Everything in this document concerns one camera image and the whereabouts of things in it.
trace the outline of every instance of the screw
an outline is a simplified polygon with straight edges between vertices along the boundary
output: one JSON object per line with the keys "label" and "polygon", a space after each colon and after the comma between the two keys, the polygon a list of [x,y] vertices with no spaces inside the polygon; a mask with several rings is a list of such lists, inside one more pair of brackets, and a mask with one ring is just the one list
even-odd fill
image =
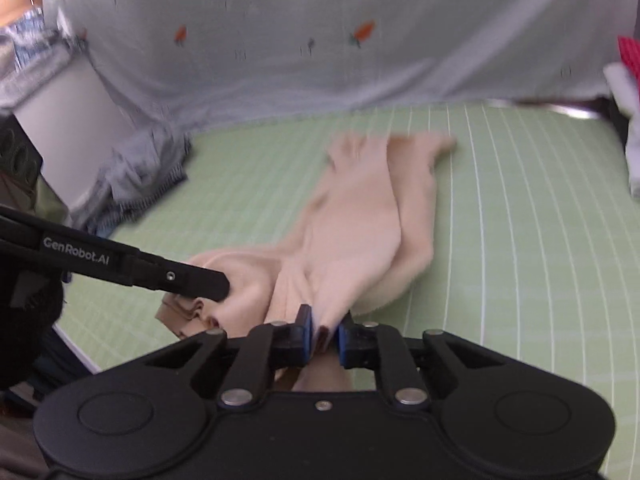
{"label": "screw", "polygon": [[328,412],[333,406],[334,405],[328,400],[318,400],[318,402],[316,402],[316,410],[319,412]]}
{"label": "screw", "polygon": [[223,328],[215,327],[207,330],[207,334],[209,335],[225,335],[226,332]]}
{"label": "screw", "polygon": [[254,396],[252,396],[249,390],[233,388],[232,390],[224,392],[220,396],[220,400],[227,406],[244,406],[254,400]]}
{"label": "screw", "polygon": [[428,398],[427,392],[420,388],[403,388],[396,392],[396,400],[405,406],[422,404]]}

